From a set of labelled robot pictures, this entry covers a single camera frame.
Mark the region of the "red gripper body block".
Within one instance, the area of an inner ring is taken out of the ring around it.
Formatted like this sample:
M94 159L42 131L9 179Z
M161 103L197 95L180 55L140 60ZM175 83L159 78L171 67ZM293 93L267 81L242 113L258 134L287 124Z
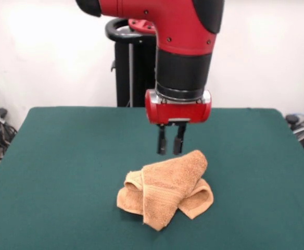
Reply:
M152 124L203 123L211 113L211 95L205 90L201 99L181 103L163 99L155 90L147 90L145 108L147 118Z

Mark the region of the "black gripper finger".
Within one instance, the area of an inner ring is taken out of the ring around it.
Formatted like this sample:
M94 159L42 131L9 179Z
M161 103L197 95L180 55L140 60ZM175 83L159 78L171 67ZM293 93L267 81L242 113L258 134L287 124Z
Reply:
M166 154L166 147L167 147L165 126L162 125L162 124L159 124L158 129L159 130L158 130L157 154L165 155Z
M176 137L174 138L174 146L173 146L174 155L179 155L182 153L185 131L186 131L186 125L185 124L179 125L178 132L176 134Z

